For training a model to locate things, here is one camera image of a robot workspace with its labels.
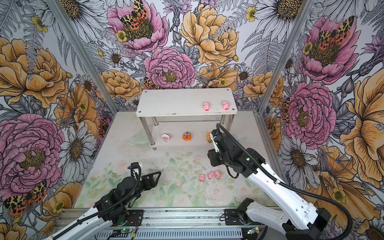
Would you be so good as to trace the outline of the pink bear yellow flower toy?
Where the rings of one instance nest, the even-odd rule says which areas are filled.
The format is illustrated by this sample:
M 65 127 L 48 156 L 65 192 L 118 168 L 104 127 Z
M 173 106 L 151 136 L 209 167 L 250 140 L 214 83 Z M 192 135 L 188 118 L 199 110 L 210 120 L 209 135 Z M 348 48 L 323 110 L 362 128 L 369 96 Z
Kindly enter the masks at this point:
M 212 135 L 212 133 L 207 133 L 207 134 L 206 134 L 206 140 L 207 140 L 208 143 L 212 143 L 212 142 L 213 142 L 213 141 L 212 141 L 212 136 L 211 136 L 211 135 Z

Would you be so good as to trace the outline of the pink pig toy pair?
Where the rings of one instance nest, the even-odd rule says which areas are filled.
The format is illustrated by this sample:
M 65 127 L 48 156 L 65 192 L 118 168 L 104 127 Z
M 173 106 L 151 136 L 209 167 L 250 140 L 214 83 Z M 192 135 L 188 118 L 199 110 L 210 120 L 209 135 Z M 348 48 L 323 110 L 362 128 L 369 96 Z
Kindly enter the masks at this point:
M 204 174 L 201 174 L 201 175 L 199 176 L 199 181 L 200 181 L 200 182 L 204 182 L 204 181 L 205 181 L 205 178 L 206 178 L 206 176 L 205 176 Z

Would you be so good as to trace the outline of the white hooded pink doll toy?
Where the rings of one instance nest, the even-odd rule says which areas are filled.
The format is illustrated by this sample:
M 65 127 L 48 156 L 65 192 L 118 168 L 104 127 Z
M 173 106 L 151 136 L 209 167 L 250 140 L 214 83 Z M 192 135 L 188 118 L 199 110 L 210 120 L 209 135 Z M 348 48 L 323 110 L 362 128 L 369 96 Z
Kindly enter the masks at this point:
M 170 141 L 170 139 L 171 139 L 171 137 L 170 137 L 170 135 L 168 135 L 168 134 L 162 134 L 161 135 L 161 138 L 162 138 L 162 140 L 164 141 L 164 142 L 169 142 Z

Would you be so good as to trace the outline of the pink bear orange donut toy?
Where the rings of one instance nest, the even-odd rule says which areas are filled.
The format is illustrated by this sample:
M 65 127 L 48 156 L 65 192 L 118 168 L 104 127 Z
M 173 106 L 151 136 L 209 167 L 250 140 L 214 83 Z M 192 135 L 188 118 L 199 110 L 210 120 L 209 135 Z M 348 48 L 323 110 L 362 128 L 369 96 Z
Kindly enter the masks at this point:
M 185 132 L 184 134 L 183 134 L 183 140 L 184 141 L 190 141 L 192 139 L 192 135 L 191 135 L 191 133 L 189 133 L 189 132 Z

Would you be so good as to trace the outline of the pink pig toy front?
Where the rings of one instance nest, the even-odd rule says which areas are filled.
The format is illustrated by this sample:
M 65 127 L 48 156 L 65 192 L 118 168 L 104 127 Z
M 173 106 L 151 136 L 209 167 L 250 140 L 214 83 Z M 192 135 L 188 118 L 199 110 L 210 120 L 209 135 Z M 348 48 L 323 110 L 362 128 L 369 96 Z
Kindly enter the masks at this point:
M 209 111 L 210 110 L 210 104 L 208 102 L 204 102 L 203 104 L 204 111 Z

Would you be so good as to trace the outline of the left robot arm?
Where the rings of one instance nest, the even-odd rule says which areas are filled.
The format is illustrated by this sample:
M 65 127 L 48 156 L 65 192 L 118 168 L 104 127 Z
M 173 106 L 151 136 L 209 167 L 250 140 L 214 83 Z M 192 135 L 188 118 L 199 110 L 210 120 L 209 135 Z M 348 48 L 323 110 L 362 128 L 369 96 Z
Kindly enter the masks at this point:
M 103 229 L 126 224 L 130 219 L 126 206 L 140 198 L 142 192 L 155 188 L 162 174 L 155 172 L 142 176 L 140 169 L 131 171 L 131 176 L 124 178 L 92 208 L 46 239 L 87 240 Z

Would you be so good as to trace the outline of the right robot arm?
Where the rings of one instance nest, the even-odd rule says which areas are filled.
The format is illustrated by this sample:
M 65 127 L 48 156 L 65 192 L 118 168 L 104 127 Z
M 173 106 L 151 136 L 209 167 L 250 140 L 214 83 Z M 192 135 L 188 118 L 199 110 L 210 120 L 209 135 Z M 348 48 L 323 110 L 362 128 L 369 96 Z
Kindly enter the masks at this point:
M 319 240 L 331 217 L 330 213 L 316 208 L 297 193 L 284 188 L 283 181 L 271 166 L 254 149 L 246 150 L 225 133 L 209 134 L 214 149 L 208 152 L 213 167 L 224 165 L 238 175 L 255 183 L 279 207 L 264 207 L 246 198 L 237 208 L 238 218 L 244 225 L 260 223 L 284 234 L 288 240 Z

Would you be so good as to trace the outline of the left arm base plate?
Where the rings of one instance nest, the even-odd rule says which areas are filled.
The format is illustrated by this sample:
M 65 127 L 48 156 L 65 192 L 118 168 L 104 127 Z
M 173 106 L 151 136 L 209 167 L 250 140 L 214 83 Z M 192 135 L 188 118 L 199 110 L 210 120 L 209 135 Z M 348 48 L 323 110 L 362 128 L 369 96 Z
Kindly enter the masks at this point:
M 143 221 L 144 210 L 128 210 L 124 215 L 124 221 L 120 226 L 140 227 Z

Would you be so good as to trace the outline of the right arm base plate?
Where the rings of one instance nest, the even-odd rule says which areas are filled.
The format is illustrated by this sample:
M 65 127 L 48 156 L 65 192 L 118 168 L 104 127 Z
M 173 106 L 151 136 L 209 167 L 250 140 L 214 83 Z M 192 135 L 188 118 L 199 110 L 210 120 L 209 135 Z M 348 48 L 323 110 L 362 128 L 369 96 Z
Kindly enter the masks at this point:
M 224 209 L 224 217 L 226 226 L 245 226 L 250 224 L 250 220 L 245 212 L 238 209 Z

